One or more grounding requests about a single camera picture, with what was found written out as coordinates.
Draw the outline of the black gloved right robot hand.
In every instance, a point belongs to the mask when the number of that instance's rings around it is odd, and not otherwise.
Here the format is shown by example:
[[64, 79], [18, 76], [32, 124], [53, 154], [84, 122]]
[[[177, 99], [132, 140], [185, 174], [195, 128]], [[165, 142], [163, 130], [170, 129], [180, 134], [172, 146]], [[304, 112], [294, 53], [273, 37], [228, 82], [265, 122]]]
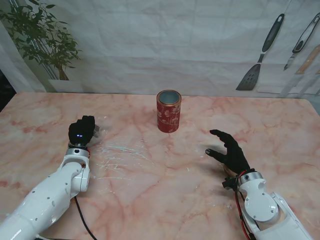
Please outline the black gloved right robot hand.
[[217, 136], [221, 142], [224, 143], [226, 148], [226, 154], [222, 154], [213, 149], [207, 148], [205, 153], [224, 164], [229, 170], [235, 174], [241, 174], [243, 171], [249, 171], [251, 169], [242, 148], [238, 142], [229, 134], [218, 129], [212, 129], [209, 131], [212, 135]]

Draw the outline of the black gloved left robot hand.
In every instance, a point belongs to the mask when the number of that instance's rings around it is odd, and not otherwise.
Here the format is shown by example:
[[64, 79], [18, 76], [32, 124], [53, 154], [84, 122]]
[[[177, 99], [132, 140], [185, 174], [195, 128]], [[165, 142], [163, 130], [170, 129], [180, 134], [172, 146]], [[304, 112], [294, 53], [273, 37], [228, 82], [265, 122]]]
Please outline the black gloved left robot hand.
[[74, 146], [86, 146], [94, 136], [96, 128], [95, 117], [84, 115], [68, 128], [69, 142]]

